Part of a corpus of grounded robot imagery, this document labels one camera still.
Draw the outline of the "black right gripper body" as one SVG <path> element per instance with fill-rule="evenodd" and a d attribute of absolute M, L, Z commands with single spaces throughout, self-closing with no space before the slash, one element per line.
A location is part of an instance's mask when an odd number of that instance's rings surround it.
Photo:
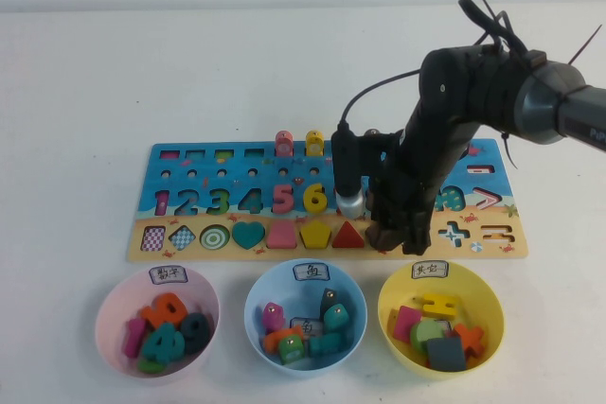
<path fill-rule="evenodd" d="M 372 194 L 370 211 L 374 207 L 398 207 L 402 211 L 402 230 L 410 219 L 427 218 L 431 221 L 439 190 L 438 173 L 411 175 L 405 170 L 376 170 L 367 177 Z"/>

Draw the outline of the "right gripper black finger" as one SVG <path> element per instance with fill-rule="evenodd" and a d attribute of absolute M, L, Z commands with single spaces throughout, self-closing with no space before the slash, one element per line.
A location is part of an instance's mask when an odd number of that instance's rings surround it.
<path fill-rule="evenodd" d="M 431 221 L 427 218 L 414 218 L 404 228 L 402 252 L 405 255 L 424 255 L 431 246 Z"/>
<path fill-rule="evenodd" d="M 402 211 L 396 208 L 374 207 L 371 210 L 372 223 L 369 232 L 372 235 L 402 232 Z"/>

